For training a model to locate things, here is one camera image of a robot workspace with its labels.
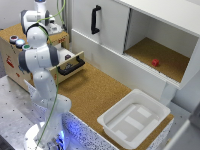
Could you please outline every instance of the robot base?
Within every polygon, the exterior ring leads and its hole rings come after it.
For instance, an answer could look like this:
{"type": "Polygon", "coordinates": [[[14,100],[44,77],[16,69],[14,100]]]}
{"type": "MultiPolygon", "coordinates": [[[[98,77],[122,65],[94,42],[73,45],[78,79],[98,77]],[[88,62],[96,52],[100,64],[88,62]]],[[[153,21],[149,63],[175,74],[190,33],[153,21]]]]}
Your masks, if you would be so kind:
{"type": "MultiPolygon", "coordinates": [[[[34,138],[39,132],[39,128],[41,128],[43,125],[44,125],[44,122],[41,122],[40,125],[35,124],[26,132],[25,137],[24,137],[24,150],[57,150],[55,146],[52,146],[51,148],[49,148],[47,144],[46,145],[39,144],[39,146],[37,147],[38,141],[35,141],[34,138]]],[[[65,138],[64,140],[65,147],[68,147],[69,142],[70,142],[70,139],[65,138]]]]}

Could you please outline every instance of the wooden box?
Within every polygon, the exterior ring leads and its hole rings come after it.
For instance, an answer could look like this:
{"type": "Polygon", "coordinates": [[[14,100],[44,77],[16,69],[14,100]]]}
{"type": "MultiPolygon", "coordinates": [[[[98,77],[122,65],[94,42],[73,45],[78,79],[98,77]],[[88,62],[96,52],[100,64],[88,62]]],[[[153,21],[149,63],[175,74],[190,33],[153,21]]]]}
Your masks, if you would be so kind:
{"type": "MultiPolygon", "coordinates": [[[[21,49],[17,49],[15,45],[10,44],[9,38],[12,35],[17,35],[20,39],[24,39],[26,41],[26,36],[22,33],[22,28],[20,24],[15,26],[9,27],[5,30],[0,31],[0,50],[1,55],[5,67],[6,74],[12,78],[15,82],[17,82],[21,87],[28,91],[28,87],[26,86],[24,79],[33,84],[32,81],[32,74],[23,71],[19,66],[18,62],[18,55],[22,51],[21,49]]],[[[66,32],[62,32],[57,35],[50,36],[53,46],[58,45],[61,43],[61,46],[65,49],[69,49],[69,35],[66,32]]],[[[84,60],[84,53],[80,52],[77,55],[74,55],[70,59],[61,62],[58,67],[62,70],[66,68],[66,66],[70,64],[70,66],[76,65],[78,62],[76,57],[79,56],[82,60],[84,60]]],[[[72,73],[62,76],[58,75],[58,83],[64,81],[65,79],[69,78],[73,74],[80,71],[83,67],[80,67],[73,71],[72,73]]],[[[56,81],[56,67],[49,68],[54,80],[56,81]]]]}

